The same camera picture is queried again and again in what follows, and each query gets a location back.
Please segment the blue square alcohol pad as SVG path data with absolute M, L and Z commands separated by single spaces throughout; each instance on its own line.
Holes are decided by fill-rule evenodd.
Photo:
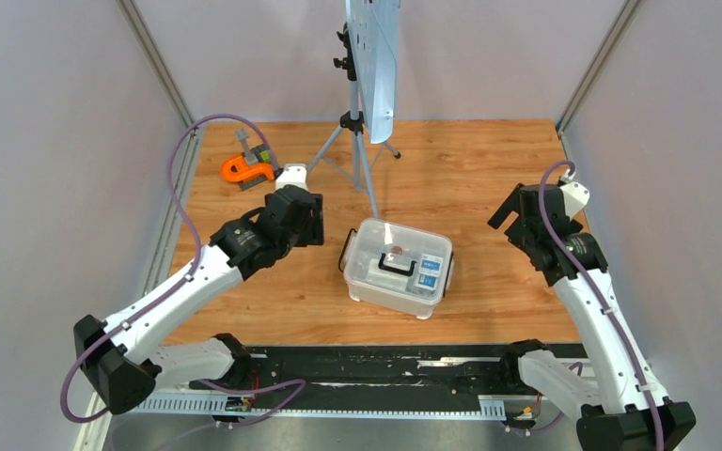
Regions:
M 420 259 L 418 271 L 430 277 L 440 277 L 443 270 L 444 259 L 439 256 L 423 254 Z

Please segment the small blue white sachet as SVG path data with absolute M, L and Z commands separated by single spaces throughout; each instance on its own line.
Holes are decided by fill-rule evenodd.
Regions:
M 438 277 L 421 273 L 416 279 L 415 287 L 425 291 L 433 292 L 437 290 L 438 281 Z

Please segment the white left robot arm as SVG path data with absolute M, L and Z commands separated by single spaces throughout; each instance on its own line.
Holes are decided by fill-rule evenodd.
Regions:
M 264 204 L 224 223 L 169 279 L 106 319 L 86 315 L 73 327 L 74 368 L 106 412 L 123 414 L 153 392 L 197 380 L 243 386 L 250 363 L 230 334 L 194 345 L 164 340 L 218 295 L 271 268 L 295 247 L 324 243 L 323 196 L 287 184 Z

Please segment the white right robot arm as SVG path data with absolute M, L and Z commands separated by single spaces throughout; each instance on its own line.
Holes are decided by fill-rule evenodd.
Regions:
M 594 382 L 572 372 L 538 339 L 509 344 L 498 368 L 512 392 L 531 388 L 574 421 L 584 450 L 675 450 L 697 418 L 671 399 L 630 332 L 608 263 L 596 239 L 575 220 L 589 200 L 577 182 L 517 184 L 488 221 L 527 255 L 562 301 L 581 337 Z

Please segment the orange grey toy fixture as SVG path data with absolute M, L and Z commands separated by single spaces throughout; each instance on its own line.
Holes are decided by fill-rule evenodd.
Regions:
M 265 181 L 274 181 L 280 176 L 282 169 L 273 165 L 272 152 L 267 145 L 259 144 L 251 148 L 247 142 L 246 129 L 236 131 L 235 137 L 243 151 L 222 162 L 219 174 L 223 180 L 235 183 L 245 191 Z

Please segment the grey tripod stand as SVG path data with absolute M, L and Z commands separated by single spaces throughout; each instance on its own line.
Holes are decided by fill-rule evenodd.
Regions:
M 338 125 L 324 142 L 313 160 L 307 165 L 306 171 L 311 173 L 320 162 L 333 165 L 337 171 L 353 182 L 355 190 L 365 193 L 368 196 L 372 216 L 379 219 L 378 201 L 371 176 L 372 168 L 377 162 L 377 157 L 370 162 L 366 149 L 364 138 L 364 131 L 366 129 L 365 116 L 359 104 L 361 100 L 360 84 L 358 83 L 358 74 L 353 58 L 350 28 L 347 23 L 342 26 L 340 31 L 337 31 L 337 38 L 341 41 L 346 55 L 343 57 L 335 57 L 333 64 L 336 69 L 346 72 L 346 78 L 349 83 L 349 110 L 339 118 Z M 352 173 L 345 171 L 338 163 L 335 163 L 326 155 L 327 151 L 335 144 L 343 132 L 348 132 L 351 137 Z

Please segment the white tablet panel on tripod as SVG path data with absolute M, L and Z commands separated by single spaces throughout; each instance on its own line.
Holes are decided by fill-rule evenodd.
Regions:
M 400 0 L 347 0 L 345 7 L 369 141 L 380 144 L 396 115 Z

